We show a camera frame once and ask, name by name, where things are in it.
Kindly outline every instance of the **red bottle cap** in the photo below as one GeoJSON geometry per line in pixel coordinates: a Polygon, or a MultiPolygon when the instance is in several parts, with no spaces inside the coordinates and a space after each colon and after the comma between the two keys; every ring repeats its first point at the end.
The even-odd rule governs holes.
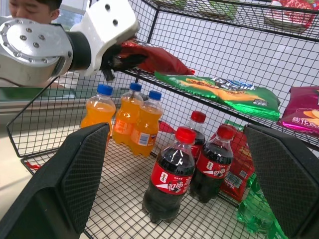
{"type": "Polygon", "coordinates": [[[237,129],[234,126],[222,124],[218,130],[217,135],[225,140],[231,140],[237,132],[237,129]]]}
{"type": "Polygon", "coordinates": [[[206,115],[200,111],[194,111],[190,118],[197,123],[204,123],[206,115]]]}
{"type": "Polygon", "coordinates": [[[195,142],[196,132],[187,127],[179,127],[175,136],[181,143],[193,144],[195,142]]]}

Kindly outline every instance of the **wire basket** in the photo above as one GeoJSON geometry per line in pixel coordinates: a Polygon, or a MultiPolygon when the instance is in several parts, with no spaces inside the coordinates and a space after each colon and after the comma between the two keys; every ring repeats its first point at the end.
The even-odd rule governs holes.
{"type": "MultiPolygon", "coordinates": [[[[240,80],[271,90],[281,101],[280,112],[287,106],[291,86],[318,85],[319,57],[317,12],[313,24],[303,33],[291,32],[264,23],[267,12],[282,7],[269,1],[214,1],[220,8],[236,6],[232,19],[203,15],[195,10],[204,0],[189,0],[185,6],[174,0],[130,0],[139,19],[137,34],[142,41],[165,48],[195,69],[198,76],[240,80]]],[[[194,110],[207,115],[204,134],[207,139],[226,121],[239,125],[253,123],[294,135],[319,157],[315,137],[295,133],[275,122],[248,116],[226,106],[174,89],[154,75],[133,69],[115,73],[115,80],[105,81],[103,73],[74,79],[70,88],[54,88],[52,83],[7,125],[11,142],[22,162],[31,171],[50,159],[65,138],[79,129],[85,101],[95,95],[97,85],[114,88],[112,100],[117,108],[120,97],[131,82],[142,84],[146,97],[150,90],[162,92],[164,114],[161,120],[174,129],[185,125],[194,110]]],[[[220,194],[203,205],[187,196],[179,216],[170,226],[150,224],[140,211],[154,156],[171,144],[174,134],[160,131],[152,156],[133,157],[129,149],[112,141],[108,146],[100,189],[87,224],[91,238],[262,238],[249,234],[236,221],[238,202],[220,194]]]]}
{"type": "MultiPolygon", "coordinates": [[[[32,173],[53,153],[22,160],[32,173]]],[[[185,196],[177,218],[171,224],[156,225],[141,211],[143,195],[149,185],[154,156],[133,156],[127,146],[109,141],[102,179],[86,225],[93,239],[263,239],[250,234],[237,221],[237,209],[226,196],[202,204],[185,196]]]]}

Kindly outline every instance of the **cola bottle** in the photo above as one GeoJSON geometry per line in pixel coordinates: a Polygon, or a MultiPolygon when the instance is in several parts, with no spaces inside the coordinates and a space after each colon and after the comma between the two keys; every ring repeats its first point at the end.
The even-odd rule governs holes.
{"type": "Polygon", "coordinates": [[[150,214],[152,223],[171,223],[176,218],[195,171],[191,155],[195,137],[193,130],[179,127],[174,144],[157,156],[142,204],[142,211],[150,214]]]}
{"type": "Polygon", "coordinates": [[[190,183],[190,195],[207,203],[216,197],[233,161],[231,140],[236,128],[222,124],[215,137],[206,143],[200,153],[196,170],[190,183]]]}
{"type": "Polygon", "coordinates": [[[186,124],[186,127],[196,132],[195,144],[191,147],[191,153],[195,160],[198,160],[201,150],[205,144],[205,135],[203,131],[203,123],[205,122],[206,115],[200,111],[194,111],[191,114],[190,121],[186,124]]]}

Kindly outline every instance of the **orange juice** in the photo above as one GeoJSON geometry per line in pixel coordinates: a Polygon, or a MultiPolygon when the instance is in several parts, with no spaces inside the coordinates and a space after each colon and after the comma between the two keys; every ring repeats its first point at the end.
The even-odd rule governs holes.
{"type": "Polygon", "coordinates": [[[121,108],[116,113],[112,138],[115,143],[129,144],[134,124],[139,118],[140,106],[143,105],[143,98],[140,96],[142,86],[131,83],[130,91],[121,97],[121,108]]]}
{"type": "Polygon", "coordinates": [[[134,125],[130,147],[134,155],[147,157],[151,153],[159,132],[159,119],[163,114],[161,93],[150,91],[149,100],[140,108],[140,116],[134,125]]]}
{"type": "Polygon", "coordinates": [[[112,92],[113,88],[111,86],[100,84],[96,96],[86,102],[86,116],[81,122],[81,128],[98,123],[109,123],[108,140],[111,135],[111,119],[116,110],[115,104],[111,100],[112,92]]]}

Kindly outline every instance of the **red package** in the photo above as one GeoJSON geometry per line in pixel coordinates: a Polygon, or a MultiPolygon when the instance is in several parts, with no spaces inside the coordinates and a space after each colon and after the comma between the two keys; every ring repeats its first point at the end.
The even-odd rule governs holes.
{"type": "Polygon", "coordinates": [[[236,201],[241,202],[246,190],[247,181],[255,172],[255,168],[247,138],[242,132],[243,127],[229,121],[228,124],[237,127],[238,131],[231,142],[234,160],[220,189],[236,201]]]}
{"type": "Polygon", "coordinates": [[[150,73],[155,71],[167,75],[193,75],[195,73],[163,48],[136,39],[122,43],[120,57],[126,58],[135,54],[147,56],[147,59],[138,67],[150,73]]]}
{"type": "MultiPolygon", "coordinates": [[[[318,10],[319,1],[312,0],[273,0],[271,5],[293,7],[308,10],[318,10]]],[[[283,30],[302,33],[311,27],[315,14],[272,9],[265,16],[266,23],[271,23],[283,30]]]]}
{"type": "Polygon", "coordinates": [[[292,87],[278,125],[319,137],[319,86],[292,87]]]}

